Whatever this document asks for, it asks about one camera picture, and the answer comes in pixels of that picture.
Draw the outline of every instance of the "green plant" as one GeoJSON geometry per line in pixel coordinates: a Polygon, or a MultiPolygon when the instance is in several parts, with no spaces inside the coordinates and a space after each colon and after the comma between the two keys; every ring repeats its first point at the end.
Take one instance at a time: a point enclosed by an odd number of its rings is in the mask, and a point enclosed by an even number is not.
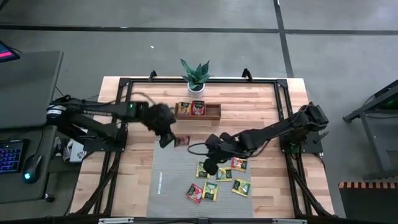
{"type": "Polygon", "coordinates": [[[210,78],[212,75],[209,75],[207,72],[209,71],[209,62],[203,66],[199,64],[196,70],[190,68],[186,61],[181,59],[181,64],[187,71],[187,75],[182,75],[182,78],[187,81],[189,89],[193,91],[201,90],[203,84],[210,78]]]}

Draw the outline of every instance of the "metal stand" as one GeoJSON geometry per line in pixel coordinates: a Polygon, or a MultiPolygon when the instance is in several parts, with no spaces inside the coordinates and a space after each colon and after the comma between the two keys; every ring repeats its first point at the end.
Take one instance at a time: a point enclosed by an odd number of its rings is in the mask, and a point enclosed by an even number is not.
{"type": "Polygon", "coordinates": [[[352,120],[356,118],[361,118],[369,143],[377,157],[378,166],[380,170],[382,170],[375,174],[363,176],[364,180],[393,177],[398,173],[398,170],[394,169],[392,166],[387,153],[388,151],[394,150],[388,147],[388,145],[394,144],[389,142],[394,141],[395,137],[388,135],[389,133],[394,133],[395,130],[398,131],[398,127],[395,129],[394,127],[396,126],[391,123],[394,121],[394,118],[398,118],[398,111],[384,110],[384,106],[398,98],[398,80],[378,91],[374,94],[374,97],[375,99],[369,103],[364,104],[359,109],[351,112],[348,116],[343,117],[343,120],[347,123],[351,123],[352,120]],[[381,120],[384,121],[388,118],[388,121],[382,122],[378,118],[382,118],[381,120]],[[382,126],[376,126],[374,124],[376,121],[383,123],[382,126]]]}

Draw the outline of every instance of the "monitor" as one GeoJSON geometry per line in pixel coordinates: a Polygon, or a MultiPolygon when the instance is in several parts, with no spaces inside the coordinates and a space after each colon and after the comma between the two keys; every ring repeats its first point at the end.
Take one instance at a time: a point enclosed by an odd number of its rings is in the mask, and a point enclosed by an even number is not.
{"type": "Polygon", "coordinates": [[[0,63],[19,59],[19,55],[0,40],[0,63]]]}

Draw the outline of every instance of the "desk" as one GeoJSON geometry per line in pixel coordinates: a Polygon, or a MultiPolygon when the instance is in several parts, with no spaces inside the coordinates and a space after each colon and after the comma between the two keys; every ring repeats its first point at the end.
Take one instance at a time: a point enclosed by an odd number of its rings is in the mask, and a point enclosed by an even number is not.
{"type": "MultiPolygon", "coordinates": [[[[107,102],[116,98],[119,79],[120,77],[104,77],[99,101],[107,102]]],[[[287,80],[293,111],[296,112],[308,103],[304,81],[300,78],[287,80]]],[[[155,102],[170,106],[179,101],[192,100],[187,97],[186,83],[135,83],[133,91],[144,92],[155,102]]],[[[133,95],[132,99],[145,100],[138,95],[133,95]]],[[[172,126],[175,134],[189,134],[196,141],[204,141],[211,133],[234,134],[245,129],[263,128],[279,121],[272,85],[207,83],[202,100],[207,103],[221,103],[221,121],[177,121],[172,126]]],[[[104,123],[111,121],[110,118],[100,116],[96,119],[104,123]]],[[[112,216],[146,216],[155,140],[154,133],[148,132],[144,125],[129,124],[129,137],[119,166],[112,216]]],[[[83,161],[71,212],[83,206],[97,187],[103,157],[103,152],[96,152],[83,161]]],[[[333,213],[322,163],[311,154],[303,155],[303,163],[308,187],[325,209],[333,213]]],[[[250,160],[250,165],[253,217],[293,217],[286,162],[280,152],[279,140],[273,139],[260,156],[250,160]]],[[[107,191],[104,191],[103,202],[107,191]]],[[[300,208],[304,211],[300,190],[298,195],[300,208]]]]}
{"type": "MultiPolygon", "coordinates": [[[[47,174],[50,163],[50,156],[54,144],[57,127],[46,126],[44,128],[24,128],[13,129],[12,131],[1,131],[0,139],[28,139],[29,144],[25,152],[23,164],[27,158],[36,153],[43,156],[42,170],[40,177],[34,184],[25,184],[22,180],[22,171],[19,173],[0,175],[0,203],[25,202],[29,200],[38,200],[44,197],[44,190],[47,185],[47,174]],[[43,134],[43,140],[40,145],[40,138],[43,134]]],[[[12,209],[12,204],[4,204],[12,209]]],[[[0,211],[5,212],[5,207],[0,207],[0,211]]]]}

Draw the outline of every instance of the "potted plant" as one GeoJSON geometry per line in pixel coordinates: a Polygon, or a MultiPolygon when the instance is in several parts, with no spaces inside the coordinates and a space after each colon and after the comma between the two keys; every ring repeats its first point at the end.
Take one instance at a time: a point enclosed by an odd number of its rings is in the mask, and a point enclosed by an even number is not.
{"type": "Polygon", "coordinates": [[[209,62],[197,67],[196,70],[190,68],[186,61],[181,59],[181,64],[187,71],[187,75],[182,75],[182,78],[187,81],[188,93],[192,98],[200,98],[203,96],[205,90],[205,82],[211,77],[207,74],[209,71],[209,62]]]}

